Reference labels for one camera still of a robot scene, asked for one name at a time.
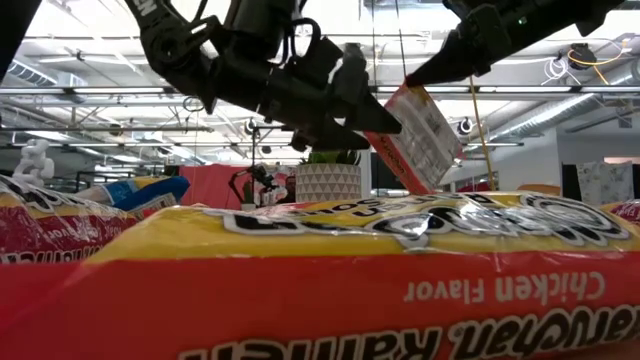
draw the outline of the instant ramen package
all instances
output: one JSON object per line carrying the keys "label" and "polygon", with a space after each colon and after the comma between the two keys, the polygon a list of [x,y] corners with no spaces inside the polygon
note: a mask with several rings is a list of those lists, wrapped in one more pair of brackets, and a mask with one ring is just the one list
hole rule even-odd
{"label": "instant ramen package", "polygon": [[81,260],[135,223],[109,206],[0,175],[0,264]]}
{"label": "instant ramen package", "polygon": [[82,264],[0,271],[0,358],[564,357],[640,335],[639,250],[530,193],[169,208]]}

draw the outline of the metal beam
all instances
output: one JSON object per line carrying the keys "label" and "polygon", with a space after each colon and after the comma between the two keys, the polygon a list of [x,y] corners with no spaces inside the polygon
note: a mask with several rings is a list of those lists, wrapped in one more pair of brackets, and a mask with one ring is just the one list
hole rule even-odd
{"label": "metal beam", "polygon": [[[240,142],[233,143],[239,147],[247,147],[250,148],[253,146],[250,142]],[[289,146],[289,143],[281,142],[281,143],[265,143],[265,145],[269,146]],[[26,143],[0,143],[0,148],[11,149],[11,148],[21,148],[24,146],[28,146]],[[50,143],[50,147],[85,147],[85,148],[100,148],[100,147],[113,147],[113,148],[145,148],[145,147],[171,147],[171,146],[182,146],[182,147],[219,147],[219,148],[230,148],[231,143],[228,142],[148,142],[148,143],[134,143],[134,142],[125,142],[125,143]]]}
{"label": "metal beam", "polygon": [[[391,96],[398,85],[369,86],[369,90],[380,95]],[[427,86],[429,95],[436,100],[468,100],[472,98],[471,88],[466,85]],[[508,86],[478,85],[477,97],[481,100],[537,100],[553,101],[571,98],[577,94],[633,95],[640,94],[640,86]],[[0,88],[0,97],[11,96],[54,96],[54,95],[102,95],[101,99],[91,99],[83,103],[48,99],[38,102],[39,106],[55,107],[111,107],[111,106],[182,106],[189,97],[178,95],[171,87],[20,87]]]}
{"label": "metal beam", "polygon": [[156,127],[69,127],[69,128],[29,128],[29,127],[3,127],[0,132],[25,132],[25,131],[49,131],[49,132],[129,132],[129,131],[206,131],[213,132],[210,127],[182,127],[182,126],[156,126]]}

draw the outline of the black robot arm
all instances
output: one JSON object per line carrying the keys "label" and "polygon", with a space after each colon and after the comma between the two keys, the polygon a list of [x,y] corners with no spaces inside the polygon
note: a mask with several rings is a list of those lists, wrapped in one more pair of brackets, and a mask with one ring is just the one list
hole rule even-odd
{"label": "black robot arm", "polygon": [[462,21],[443,48],[407,76],[408,86],[461,81],[576,24],[582,36],[600,27],[624,0],[443,0]]}
{"label": "black robot arm", "polygon": [[[211,113],[216,99],[257,112],[294,129],[299,151],[366,149],[353,131],[399,133],[400,124],[369,92],[367,62],[357,49],[342,51],[300,18],[297,0],[232,0],[224,24],[216,16],[188,22],[168,0],[125,0],[140,26],[151,68],[180,92],[197,96]],[[295,28],[313,34],[304,55]],[[210,41],[213,59],[200,47]],[[283,56],[274,60],[280,46]],[[330,73],[342,59],[342,66]],[[336,118],[344,118],[344,126]]]}

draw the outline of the white wall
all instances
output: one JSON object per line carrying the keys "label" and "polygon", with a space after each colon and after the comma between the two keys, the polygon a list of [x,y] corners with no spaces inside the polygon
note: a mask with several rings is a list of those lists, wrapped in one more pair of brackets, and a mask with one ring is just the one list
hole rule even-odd
{"label": "white wall", "polygon": [[559,136],[560,162],[581,164],[605,157],[640,156],[640,138],[620,136]]}
{"label": "white wall", "polygon": [[[547,130],[539,138],[524,139],[525,146],[498,148],[491,152],[493,171],[498,172],[500,190],[513,191],[524,184],[562,183],[558,144],[555,129]],[[484,161],[463,161],[462,168],[451,169],[441,181],[453,181],[487,174]]]}

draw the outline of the red object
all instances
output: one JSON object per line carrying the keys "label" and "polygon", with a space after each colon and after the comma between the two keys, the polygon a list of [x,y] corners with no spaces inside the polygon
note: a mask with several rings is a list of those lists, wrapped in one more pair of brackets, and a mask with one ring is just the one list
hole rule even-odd
{"label": "red object", "polygon": [[[231,176],[246,169],[246,166],[208,165],[181,166],[180,176],[189,180],[191,186],[182,197],[182,205],[204,204],[217,209],[240,210],[240,200],[229,187]],[[244,196],[242,186],[249,181],[247,174],[236,179],[236,188]]]}
{"label": "red object", "polygon": [[631,223],[640,225],[640,200],[622,203],[613,208],[611,212]]}
{"label": "red object", "polygon": [[79,261],[136,222],[121,210],[0,176],[0,266]]}
{"label": "red object", "polygon": [[635,274],[616,250],[0,267],[0,359],[528,358],[638,335]]}

